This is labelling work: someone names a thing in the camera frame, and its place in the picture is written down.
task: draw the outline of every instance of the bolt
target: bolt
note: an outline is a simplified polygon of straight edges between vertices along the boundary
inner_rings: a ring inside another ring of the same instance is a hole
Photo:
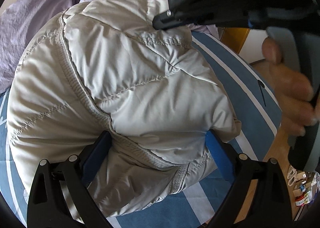
[[[247,156],[246,154],[241,153],[241,154],[239,154],[239,158],[240,158],[241,160],[247,160],[247,159],[248,159],[248,156]]]
[[[274,165],[278,164],[278,160],[276,160],[275,158],[271,158],[270,162]]]
[[[42,159],[42,160],[40,161],[40,166],[44,166],[45,164],[47,164],[47,160]]]
[[[69,157],[69,161],[70,162],[74,162],[74,161],[76,161],[78,159],[78,156],[77,155],[71,155],[70,157]]]

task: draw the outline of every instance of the hand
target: hand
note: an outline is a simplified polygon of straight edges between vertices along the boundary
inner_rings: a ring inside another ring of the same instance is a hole
[[[275,84],[275,96],[282,110],[282,127],[290,135],[304,136],[304,126],[313,126],[320,119],[319,98],[316,108],[313,109],[309,101],[314,96],[314,90],[308,78],[281,62],[280,47],[273,39],[265,39],[262,53],[270,62],[269,70]]]

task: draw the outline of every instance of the jacket seam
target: jacket seam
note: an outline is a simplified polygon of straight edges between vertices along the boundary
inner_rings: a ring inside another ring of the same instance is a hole
[[[87,17],[87,18],[89,18],[89,19],[93,19],[93,20],[97,21],[98,23],[101,23],[101,24],[103,24],[103,25],[106,25],[106,26],[108,26],[108,27],[110,27],[110,28],[112,28],[112,29],[114,29],[114,30],[116,30],[116,31],[119,31],[119,32],[125,34],[128,38],[130,38],[130,39],[132,39],[132,40],[134,40],[134,41],[136,41],[136,42],[138,42],[138,43],[140,43],[140,44],[143,44],[143,45],[147,45],[147,44],[151,43],[151,44],[166,45],[166,46],[167,46],[167,45],[178,45],[178,46],[182,46],[182,47],[184,47],[184,48],[186,48],[186,49],[191,49],[191,48],[192,48],[191,44],[189,44],[189,45],[188,45],[188,44],[185,44],[185,41],[184,41],[183,39],[180,39],[180,38],[172,38],[172,37],[171,37],[171,38],[167,38],[167,39],[163,40],[163,39],[160,39],[160,38],[153,38],[153,37],[143,38],[143,37],[130,36],[130,35],[128,35],[126,32],[124,32],[124,31],[122,31],[122,30],[120,30],[120,29],[114,28],[114,27],[112,27],[110,24],[104,23],[103,21],[98,20],[98,19],[96,19],[96,18],[94,18],[94,17],[92,17],[92,16],[87,16],[86,14],[84,14],[84,13],[82,13],[82,12],[79,12],[78,14],[79,14],[79,15],[82,15],[82,16],[85,16],[85,17]],[[148,39],[151,39],[152,41],[151,41],[151,42],[144,42],[144,40],[148,40]]]
[[[61,17],[59,18],[60,22],[60,32],[59,32],[59,39],[57,39],[57,45],[60,47],[58,51],[59,60],[61,61],[61,68],[63,69],[66,78],[69,81],[70,87],[73,89],[76,96],[79,98],[80,102],[84,105],[84,107],[89,111],[97,121],[97,123],[105,128],[106,130],[110,131],[113,136],[116,137],[116,140],[119,140],[123,146],[130,148],[133,151],[139,150],[143,151],[145,165],[152,164],[155,166],[163,166],[164,163],[158,159],[155,155],[153,155],[150,151],[146,151],[145,149],[138,146],[138,144],[134,143],[128,138],[123,137],[122,135],[116,133],[111,124],[110,115],[104,113],[97,106],[94,104],[90,95],[86,91],[85,87],[83,86],[79,76],[76,72],[76,68],[74,68],[72,55],[67,48],[66,39],[64,38],[64,25],[65,22],[63,20],[64,13],[62,13]]]
[[[25,61],[25,59],[27,59],[27,57],[31,54],[31,52],[32,52],[39,44],[41,44],[44,40],[49,39],[49,38],[51,38],[51,37],[53,37],[53,36],[55,36],[55,35],[57,35],[57,32],[56,32],[56,31],[54,31],[54,32],[49,32],[46,36],[43,36],[43,37],[39,40],[39,42],[37,42],[37,43],[35,43],[33,46],[31,46],[31,47],[29,48],[29,50],[26,51],[26,53],[24,54],[20,65],[17,66],[16,72],[18,72],[18,71],[20,70],[20,67],[21,67],[21,65],[23,64],[23,62]]]
[[[12,136],[12,138],[11,138],[10,141],[9,141],[9,143],[12,143],[13,140],[19,135],[19,133],[21,133],[26,127],[30,126],[32,123],[34,123],[34,122],[37,121],[38,119],[40,119],[40,118],[42,118],[42,117],[45,117],[45,116],[49,116],[51,113],[56,112],[56,111],[58,111],[58,110],[60,110],[60,109],[62,109],[62,108],[64,108],[64,107],[66,107],[66,106],[68,106],[68,105],[71,105],[72,103],[77,102],[77,101],[79,101],[79,99],[73,100],[73,101],[71,101],[71,102],[68,102],[67,104],[64,104],[64,105],[61,105],[61,106],[59,106],[59,107],[57,107],[57,108],[55,108],[55,109],[49,110],[49,111],[46,112],[46,113],[41,113],[37,118],[35,118],[35,119],[33,119],[33,120],[25,123],[21,128],[19,128],[19,129],[15,132],[15,134]]]
[[[189,75],[190,77],[195,78],[195,79],[198,79],[199,81],[205,81],[205,82],[208,82],[208,83],[210,83],[210,84],[213,84],[213,85],[218,86],[218,84],[216,84],[215,82],[212,83],[212,82],[210,82],[210,81],[206,81],[206,80],[204,80],[204,79],[199,79],[199,78],[197,78],[197,77],[189,74],[188,72],[186,72],[186,71],[183,70],[182,68],[178,68],[178,67],[174,66],[173,64],[171,64],[171,63],[170,63],[164,56],[162,56],[161,54],[155,52],[154,50],[153,50],[153,52],[154,52],[155,54],[159,55],[160,57],[162,57],[170,66],[172,66],[172,67],[175,68],[176,70],[180,70],[180,71],[182,71],[183,73]]]
[[[147,83],[152,82],[152,81],[161,80],[161,79],[165,78],[166,76],[168,76],[168,75],[170,75],[170,74],[173,74],[173,73],[176,73],[176,72],[177,72],[177,70],[175,70],[175,71],[170,71],[169,73],[165,74],[164,76],[158,76],[158,77],[152,78],[152,79],[150,79],[150,80],[148,80],[148,81],[143,81],[143,82],[140,82],[140,83],[136,83],[136,84],[134,84],[134,85],[131,85],[131,86],[125,88],[125,89],[122,89],[121,91],[119,91],[119,92],[117,92],[117,93],[115,93],[115,94],[111,94],[111,95],[109,95],[108,97],[104,98],[103,100],[101,100],[100,102],[97,103],[97,106],[101,105],[103,102],[105,102],[105,101],[107,101],[107,100],[109,100],[109,99],[111,99],[111,98],[113,98],[113,97],[116,97],[117,95],[119,95],[119,94],[121,94],[121,93],[123,93],[123,92],[125,92],[125,91],[127,91],[127,90],[130,90],[130,89],[132,89],[132,88],[134,88],[134,87],[136,87],[136,86],[141,86],[141,85],[147,84]]]
[[[183,166],[184,168],[180,168],[179,173],[178,173],[178,177],[176,178],[176,180],[174,182],[174,187],[173,187],[173,191],[171,192],[171,194],[177,193],[181,189],[183,181],[187,175],[189,166],[190,166],[190,162],[188,164],[185,164]]]
[[[209,155],[209,153],[204,154],[203,157],[205,157],[205,159],[203,161],[201,161],[199,164],[197,164],[195,167],[193,167],[192,169],[188,170],[187,173],[201,167],[204,164],[204,162],[206,162],[208,160],[208,155]]]

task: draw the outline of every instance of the puffer jacket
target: puffer jacket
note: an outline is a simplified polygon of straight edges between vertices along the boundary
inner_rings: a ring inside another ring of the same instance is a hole
[[[112,148],[88,190],[106,217],[146,208],[214,169],[206,131],[227,142],[241,123],[191,46],[190,30],[152,27],[167,9],[167,0],[95,0],[56,15],[35,35],[16,70],[7,113],[27,192],[39,161],[79,154],[103,130]]]

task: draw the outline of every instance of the gray grip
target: gray grip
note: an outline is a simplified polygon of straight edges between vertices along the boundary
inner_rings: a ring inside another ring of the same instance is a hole
[[[269,37],[280,46],[284,64],[303,73],[316,91],[311,104],[316,105],[320,85],[320,37],[306,32],[291,32],[286,28],[268,27]],[[304,137],[289,137],[289,162],[298,170],[313,172],[319,163],[319,123],[307,126]]]

